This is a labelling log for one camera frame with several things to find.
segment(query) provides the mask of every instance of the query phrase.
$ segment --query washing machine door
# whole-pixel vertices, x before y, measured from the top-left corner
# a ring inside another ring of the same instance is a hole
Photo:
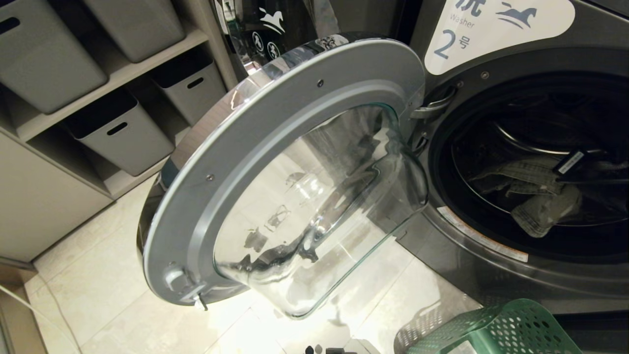
[[[253,288],[309,314],[426,204],[406,147],[424,68],[394,40],[340,34],[269,62],[191,129],[149,194],[150,288],[205,306]]]

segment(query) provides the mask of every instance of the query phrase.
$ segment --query front-loading washing machine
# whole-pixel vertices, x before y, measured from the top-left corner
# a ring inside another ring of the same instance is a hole
[[[154,184],[138,228],[149,287],[201,307],[254,288],[300,318],[394,235],[483,304],[626,311],[629,21],[596,2],[424,0],[410,47],[341,33],[269,62]],[[505,185],[474,181],[538,157],[560,170],[541,172],[559,188],[549,215],[564,186],[604,190],[527,233]]]

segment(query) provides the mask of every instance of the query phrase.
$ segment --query tile floor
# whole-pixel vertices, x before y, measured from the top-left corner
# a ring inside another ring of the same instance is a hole
[[[85,354],[302,354],[308,345],[317,353],[334,347],[400,354],[438,323],[479,307],[394,239],[302,321],[284,317],[252,291],[211,304],[208,312],[168,304],[148,289],[135,249],[152,181],[39,257],[40,274],[26,284],[32,305],[75,337]],[[56,328],[37,319],[49,354],[75,353]]]

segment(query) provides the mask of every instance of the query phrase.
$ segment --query plastic basket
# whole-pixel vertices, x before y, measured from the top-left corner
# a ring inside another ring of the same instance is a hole
[[[408,354],[580,354],[553,315],[532,300],[458,315],[409,348]]]

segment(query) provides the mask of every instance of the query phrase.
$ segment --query gray storage bin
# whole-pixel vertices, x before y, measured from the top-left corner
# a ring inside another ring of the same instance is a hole
[[[170,0],[83,0],[132,62],[184,39]]]
[[[138,100],[117,89],[64,120],[72,136],[132,176],[137,176],[174,146]]]
[[[150,76],[190,125],[226,94],[216,64],[200,48],[170,59]]]
[[[0,83],[52,113],[107,80],[45,0],[0,1]]]

